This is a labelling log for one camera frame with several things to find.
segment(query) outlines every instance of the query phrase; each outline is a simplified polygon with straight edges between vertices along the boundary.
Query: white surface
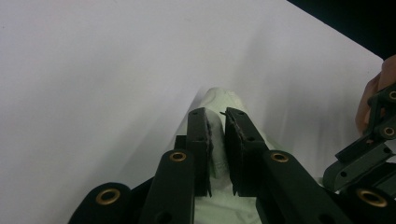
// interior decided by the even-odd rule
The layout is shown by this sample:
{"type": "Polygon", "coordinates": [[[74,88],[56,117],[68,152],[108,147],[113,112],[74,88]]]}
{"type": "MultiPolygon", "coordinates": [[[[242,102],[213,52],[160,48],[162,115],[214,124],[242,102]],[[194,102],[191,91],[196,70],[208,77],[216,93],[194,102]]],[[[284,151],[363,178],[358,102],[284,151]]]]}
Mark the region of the white surface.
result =
{"type": "Polygon", "coordinates": [[[148,179],[214,86],[321,175],[381,63],[286,1],[1,1],[0,223],[148,179]]]}

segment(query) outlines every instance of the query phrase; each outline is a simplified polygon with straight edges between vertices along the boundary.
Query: human hand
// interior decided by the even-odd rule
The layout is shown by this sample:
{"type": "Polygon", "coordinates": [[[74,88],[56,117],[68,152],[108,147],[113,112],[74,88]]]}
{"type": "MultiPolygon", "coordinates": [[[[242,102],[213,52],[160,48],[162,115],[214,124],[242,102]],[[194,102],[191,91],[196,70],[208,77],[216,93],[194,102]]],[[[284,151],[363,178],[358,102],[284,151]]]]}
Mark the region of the human hand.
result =
{"type": "Polygon", "coordinates": [[[396,55],[387,58],[382,63],[381,72],[372,80],[370,80],[364,89],[361,102],[359,103],[358,112],[356,113],[355,122],[359,133],[367,129],[370,118],[370,106],[367,101],[378,91],[390,86],[396,82],[396,55]]]}

